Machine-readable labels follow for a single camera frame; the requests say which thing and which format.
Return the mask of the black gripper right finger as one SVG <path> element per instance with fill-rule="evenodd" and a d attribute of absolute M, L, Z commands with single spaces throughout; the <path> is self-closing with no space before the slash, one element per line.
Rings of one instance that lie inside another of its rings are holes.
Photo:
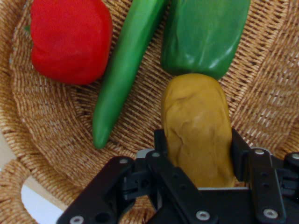
<path fill-rule="evenodd" d="M 284 159 L 260 147 L 249 147 L 232 129 L 231 156 L 238 181 L 249 185 L 254 216 L 259 224 L 299 222 L 299 154 Z"/>

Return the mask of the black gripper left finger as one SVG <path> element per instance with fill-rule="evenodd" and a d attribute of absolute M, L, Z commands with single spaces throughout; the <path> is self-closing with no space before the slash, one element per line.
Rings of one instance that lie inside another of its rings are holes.
<path fill-rule="evenodd" d="M 58 218 L 59 224 L 118 224 L 137 198 L 147 196 L 155 209 L 151 224 L 216 224 L 218 216 L 204 202 L 187 175 L 167 159 L 162 130 L 155 147 L 137 158 L 112 158 Z"/>

